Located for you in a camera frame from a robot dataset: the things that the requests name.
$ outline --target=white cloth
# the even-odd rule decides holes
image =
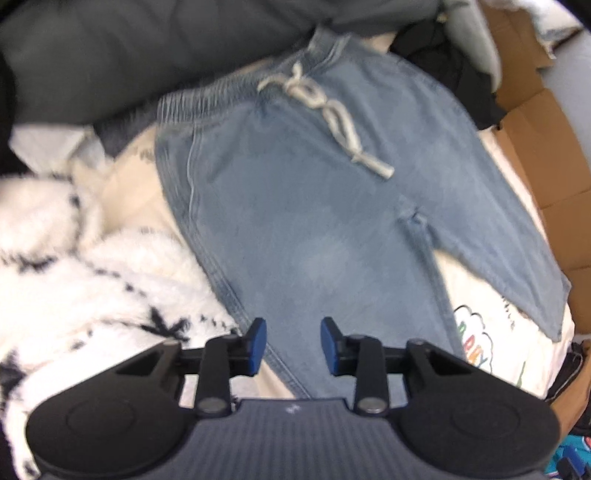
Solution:
[[[554,46],[578,30],[583,24],[557,0],[484,0],[495,8],[524,9],[531,16],[538,42],[554,58]]]
[[[72,158],[78,158],[93,168],[101,167],[108,160],[92,127],[16,125],[12,129],[9,146],[36,173],[63,173]]]
[[[45,399],[165,338],[198,348],[236,326],[173,236],[103,225],[68,179],[0,180],[0,420],[22,479],[36,472],[25,424]],[[250,379],[232,386],[257,394]]]

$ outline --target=jeans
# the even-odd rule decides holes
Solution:
[[[390,346],[463,349],[442,249],[560,338],[570,284],[465,110],[405,60],[319,28],[254,72],[159,106],[158,173],[219,300],[299,397],[350,397],[320,320]],[[391,381],[402,404],[402,382]]]

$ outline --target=black and white fur fabric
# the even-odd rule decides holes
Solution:
[[[24,432],[45,399],[163,339],[196,348],[236,328],[176,239],[102,225],[68,177],[0,179],[0,421],[23,480],[38,475]]]

